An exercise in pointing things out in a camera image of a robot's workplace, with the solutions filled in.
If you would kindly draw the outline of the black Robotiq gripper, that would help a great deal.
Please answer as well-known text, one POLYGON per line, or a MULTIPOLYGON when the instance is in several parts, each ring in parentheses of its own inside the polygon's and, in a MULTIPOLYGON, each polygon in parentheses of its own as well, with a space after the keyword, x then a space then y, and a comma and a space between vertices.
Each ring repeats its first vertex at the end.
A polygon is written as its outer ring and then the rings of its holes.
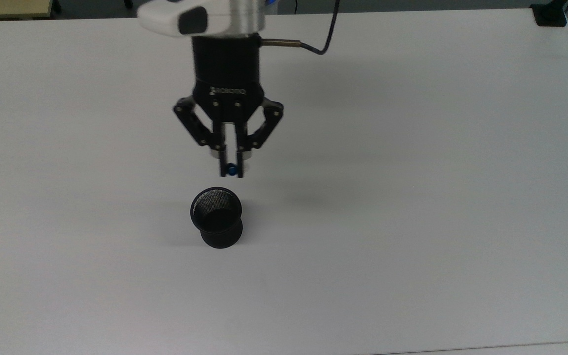
POLYGON ((260 83, 258 36, 192 38, 196 85, 193 97, 177 101, 173 112, 194 141, 214 151, 219 175, 228 176, 227 145, 223 123, 235 124, 237 142, 237 177, 245 175, 245 160, 259 150, 284 116, 284 106, 264 98, 260 83), (212 120, 207 128, 196 114, 197 104, 212 120), (257 108, 262 108, 264 122, 247 133, 247 122, 257 108))

